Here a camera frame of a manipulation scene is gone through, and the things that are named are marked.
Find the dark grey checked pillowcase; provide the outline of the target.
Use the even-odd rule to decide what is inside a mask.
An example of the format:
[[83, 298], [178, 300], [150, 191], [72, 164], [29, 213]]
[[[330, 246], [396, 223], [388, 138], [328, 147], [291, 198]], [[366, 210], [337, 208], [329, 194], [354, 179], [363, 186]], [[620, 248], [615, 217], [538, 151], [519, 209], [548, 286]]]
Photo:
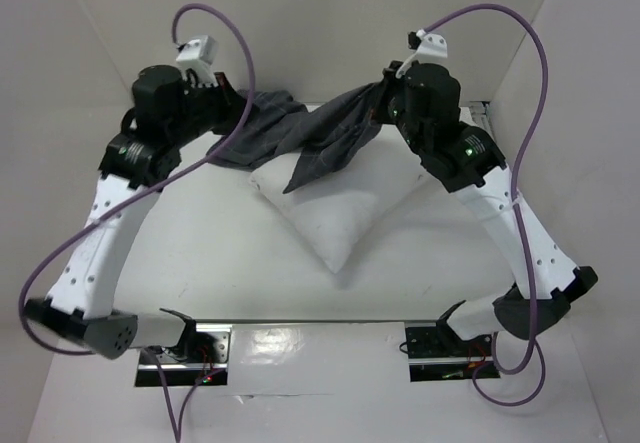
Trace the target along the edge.
[[208, 152], [213, 165], [256, 170], [289, 153], [299, 154], [282, 190], [291, 193], [344, 169], [371, 142], [381, 126], [371, 119], [380, 85], [369, 83], [343, 93], [311, 111], [290, 92], [257, 92], [255, 109], [231, 142]]

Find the white pillow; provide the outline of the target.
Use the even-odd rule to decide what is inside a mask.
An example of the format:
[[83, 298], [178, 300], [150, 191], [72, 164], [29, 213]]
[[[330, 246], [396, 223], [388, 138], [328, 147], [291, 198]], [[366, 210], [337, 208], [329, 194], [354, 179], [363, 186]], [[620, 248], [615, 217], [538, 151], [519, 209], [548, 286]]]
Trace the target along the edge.
[[334, 274], [378, 219], [427, 181], [418, 158], [388, 125], [344, 169], [287, 193], [299, 159], [298, 152], [279, 156], [254, 170], [248, 182]]

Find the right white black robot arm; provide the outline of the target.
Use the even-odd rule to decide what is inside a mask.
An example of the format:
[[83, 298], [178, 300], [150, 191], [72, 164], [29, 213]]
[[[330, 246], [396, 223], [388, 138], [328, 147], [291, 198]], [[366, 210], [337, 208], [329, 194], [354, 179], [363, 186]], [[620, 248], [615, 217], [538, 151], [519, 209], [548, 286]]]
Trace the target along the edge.
[[438, 321], [440, 350], [457, 355], [481, 335], [505, 331], [528, 340], [555, 326], [597, 283], [594, 269], [553, 240], [489, 133], [461, 120], [460, 84], [446, 68], [393, 61], [382, 83], [375, 120], [398, 129], [427, 173], [483, 226], [514, 277], [503, 294], [450, 308]]

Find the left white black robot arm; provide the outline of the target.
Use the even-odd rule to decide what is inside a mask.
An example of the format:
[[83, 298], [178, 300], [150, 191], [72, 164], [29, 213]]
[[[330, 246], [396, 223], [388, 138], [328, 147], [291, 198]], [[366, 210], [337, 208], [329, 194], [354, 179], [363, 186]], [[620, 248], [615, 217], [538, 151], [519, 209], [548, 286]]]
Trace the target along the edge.
[[98, 167], [85, 226], [51, 255], [73, 250], [61, 276], [44, 297], [19, 296], [23, 328], [40, 325], [78, 345], [78, 356], [116, 359], [142, 342], [138, 316], [114, 307], [137, 233], [162, 190], [182, 177], [181, 149], [208, 132], [230, 135], [252, 111], [222, 72], [151, 66], [131, 93], [133, 106]]

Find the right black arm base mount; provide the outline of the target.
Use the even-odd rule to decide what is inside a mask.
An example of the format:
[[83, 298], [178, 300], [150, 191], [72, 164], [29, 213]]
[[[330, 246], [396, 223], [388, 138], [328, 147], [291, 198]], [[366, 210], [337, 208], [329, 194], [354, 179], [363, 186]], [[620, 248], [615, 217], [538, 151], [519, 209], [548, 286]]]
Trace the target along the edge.
[[406, 323], [398, 349], [408, 358], [411, 382], [471, 380], [475, 371], [478, 379], [499, 379], [491, 344], [488, 334], [464, 341], [428, 321]]

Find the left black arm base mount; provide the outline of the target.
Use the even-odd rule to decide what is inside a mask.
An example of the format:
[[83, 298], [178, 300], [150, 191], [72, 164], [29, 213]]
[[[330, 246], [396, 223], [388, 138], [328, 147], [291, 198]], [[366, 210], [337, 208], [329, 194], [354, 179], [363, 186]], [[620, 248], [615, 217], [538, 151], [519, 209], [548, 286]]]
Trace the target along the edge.
[[168, 387], [226, 386], [231, 326], [198, 323], [191, 336], [173, 347], [152, 346], [139, 356], [134, 386], [160, 387], [159, 363]]

